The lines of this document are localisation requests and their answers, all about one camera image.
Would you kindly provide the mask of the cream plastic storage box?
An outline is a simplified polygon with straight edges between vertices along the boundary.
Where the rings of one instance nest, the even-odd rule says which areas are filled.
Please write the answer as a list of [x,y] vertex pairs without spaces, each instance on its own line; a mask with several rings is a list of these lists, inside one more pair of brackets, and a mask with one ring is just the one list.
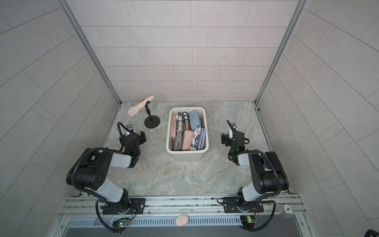
[[[205,129],[205,141],[204,141],[204,149],[196,150],[196,151],[174,151],[173,144],[174,140],[171,138],[171,128],[173,125],[173,116],[176,115],[177,112],[190,112],[196,110],[198,111],[201,124],[204,125]],[[166,136],[166,150],[167,152],[177,161],[180,162],[195,162],[201,160],[205,153],[208,151],[210,147],[209,144],[209,132],[207,127],[207,118],[205,110],[202,107],[178,107],[170,110],[168,114],[168,129]]]

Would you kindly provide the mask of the pink glasses case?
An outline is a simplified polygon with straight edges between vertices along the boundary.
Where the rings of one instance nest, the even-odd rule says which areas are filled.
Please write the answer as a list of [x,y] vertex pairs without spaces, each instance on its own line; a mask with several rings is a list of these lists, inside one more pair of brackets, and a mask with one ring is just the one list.
[[182,145],[182,150],[183,151],[189,151],[190,150],[193,134],[194,134],[193,130],[185,130],[184,131],[184,134],[183,134],[183,145]]
[[177,134],[177,125],[176,125],[176,115],[172,116],[171,125],[170,125],[170,137],[174,141]]

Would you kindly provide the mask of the brown plaid glasses case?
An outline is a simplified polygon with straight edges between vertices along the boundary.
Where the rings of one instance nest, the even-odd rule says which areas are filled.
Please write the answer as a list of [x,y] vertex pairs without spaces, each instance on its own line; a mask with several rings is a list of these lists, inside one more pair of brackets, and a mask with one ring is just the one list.
[[189,114],[187,112],[182,113],[182,121],[183,121],[184,130],[191,130],[190,118],[189,118]]

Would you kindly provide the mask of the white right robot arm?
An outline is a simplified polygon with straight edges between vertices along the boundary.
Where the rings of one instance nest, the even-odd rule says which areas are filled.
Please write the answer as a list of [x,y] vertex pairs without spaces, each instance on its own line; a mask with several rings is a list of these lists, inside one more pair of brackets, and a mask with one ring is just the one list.
[[221,143],[229,147],[228,159],[237,166],[250,168],[252,181],[239,189],[236,203],[241,211],[253,209],[269,197],[275,197],[289,188],[287,175],[276,152],[247,150],[249,140],[244,133],[230,130],[221,135]]

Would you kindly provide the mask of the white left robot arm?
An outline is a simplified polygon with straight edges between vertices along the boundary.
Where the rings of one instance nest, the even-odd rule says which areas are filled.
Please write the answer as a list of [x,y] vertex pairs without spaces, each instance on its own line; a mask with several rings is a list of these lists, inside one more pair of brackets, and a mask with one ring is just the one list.
[[120,137],[121,150],[87,148],[68,172],[66,182],[75,189],[103,202],[105,215],[142,214],[144,198],[130,198],[128,191],[117,186],[108,177],[111,167],[133,168],[141,154],[140,145],[146,142],[143,131],[128,131]]

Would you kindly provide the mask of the black microphone stand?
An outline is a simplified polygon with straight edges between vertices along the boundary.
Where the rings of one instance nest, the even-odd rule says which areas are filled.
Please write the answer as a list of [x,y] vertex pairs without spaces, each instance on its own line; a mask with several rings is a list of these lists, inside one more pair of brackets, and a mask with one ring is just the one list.
[[149,109],[150,101],[147,101],[145,103],[146,113],[148,117],[145,119],[144,124],[147,128],[156,128],[160,125],[160,118],[158,116],[152,115],[151,111]]

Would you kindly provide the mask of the beige microphone head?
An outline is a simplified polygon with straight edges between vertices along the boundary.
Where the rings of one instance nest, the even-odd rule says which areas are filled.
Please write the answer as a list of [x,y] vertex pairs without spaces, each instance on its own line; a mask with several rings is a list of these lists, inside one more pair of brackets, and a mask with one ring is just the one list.
[[148,98],[146,98],[145,100],[141,101],[139,104],[137,104],[136,106],[134,107],[131,107],[129,110],[128,110],[128,114],[130,116],[136,116],[146,105],[147,102],[151,102],[154,100],[154,96],[151,95],[149,96]]

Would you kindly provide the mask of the right circuit board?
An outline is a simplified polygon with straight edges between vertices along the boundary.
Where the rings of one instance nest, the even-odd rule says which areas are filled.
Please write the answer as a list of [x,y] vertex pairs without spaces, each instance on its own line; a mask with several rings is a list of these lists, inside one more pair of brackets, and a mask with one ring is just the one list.
[[255,216],[240,216],[241,224],[246,229],[253,229],[258,221]]

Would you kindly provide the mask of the circuit board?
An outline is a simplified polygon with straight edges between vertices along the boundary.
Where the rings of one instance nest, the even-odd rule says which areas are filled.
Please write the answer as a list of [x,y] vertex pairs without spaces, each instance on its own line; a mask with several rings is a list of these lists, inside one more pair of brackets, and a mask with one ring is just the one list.
[[253,229],[258,221],[255,216],[240,216],[241,224],[246,229]]
[[113,228],[126,228],[130,223],[129,218],[121,218],[118,220],[115,220],[112,224]]

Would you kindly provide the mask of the left circuit board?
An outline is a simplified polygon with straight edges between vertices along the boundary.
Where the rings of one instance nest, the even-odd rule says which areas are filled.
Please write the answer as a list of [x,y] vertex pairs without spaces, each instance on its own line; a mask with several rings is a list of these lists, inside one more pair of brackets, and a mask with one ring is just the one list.
[[126,228],[130,223],[129,218],[121,218],[118,220],[115,220],[112,224],[113,228]]

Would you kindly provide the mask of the pink oval eraser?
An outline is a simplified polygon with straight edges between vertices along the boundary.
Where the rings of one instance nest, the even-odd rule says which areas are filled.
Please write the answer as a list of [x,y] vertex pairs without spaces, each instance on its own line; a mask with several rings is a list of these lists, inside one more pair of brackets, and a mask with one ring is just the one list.
[[189,217],[185,214],[179,215],[175,220],[175,224],[178,227],[185,226],[188,224],[188,222],[189,222]]

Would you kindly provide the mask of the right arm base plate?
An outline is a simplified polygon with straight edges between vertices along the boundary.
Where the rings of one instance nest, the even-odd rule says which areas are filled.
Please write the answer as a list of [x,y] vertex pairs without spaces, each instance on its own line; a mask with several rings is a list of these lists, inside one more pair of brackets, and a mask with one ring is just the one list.
[[225,213],[263,213],[264,208],[258,202],[245,201],[238,197],[222,198]]

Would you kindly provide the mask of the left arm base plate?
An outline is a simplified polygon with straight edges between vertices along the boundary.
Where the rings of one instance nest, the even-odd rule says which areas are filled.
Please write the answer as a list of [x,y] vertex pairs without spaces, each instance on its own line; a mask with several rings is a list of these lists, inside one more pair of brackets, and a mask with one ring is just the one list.
[[123,206],[120,202],[105,202],[100,208],[104,215],[143,214],[145,203],[145,198],[129,198],[129,204],[127,206]]

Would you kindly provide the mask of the aluminium rail frame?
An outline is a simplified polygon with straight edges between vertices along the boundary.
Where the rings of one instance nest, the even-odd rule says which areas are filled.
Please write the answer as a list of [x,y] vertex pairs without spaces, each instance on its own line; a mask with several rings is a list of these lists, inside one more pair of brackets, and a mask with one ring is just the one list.
[[[223,197],[234,197],[235,195],[190,195],[190,196],[134,196],[131,198],[145,198],[145,208],[143,214],[132,215],[104,215],[99,209],[102,217],[158,217],[158,216],[177,216],[186,214],[188,216],[210,216],[210,215],[227,215],[232,213],[224,212],[222,204]],[[87,197],[70,197],[66,199],[63,208],[58,212],[58,217],[96,217],[95,202],[97,198]],[[263,217],[270,215],[273,211],[273,204],[260,204],[264,208],[263,213],[255,213]],[[235,213],[250,215],[253,213]]]

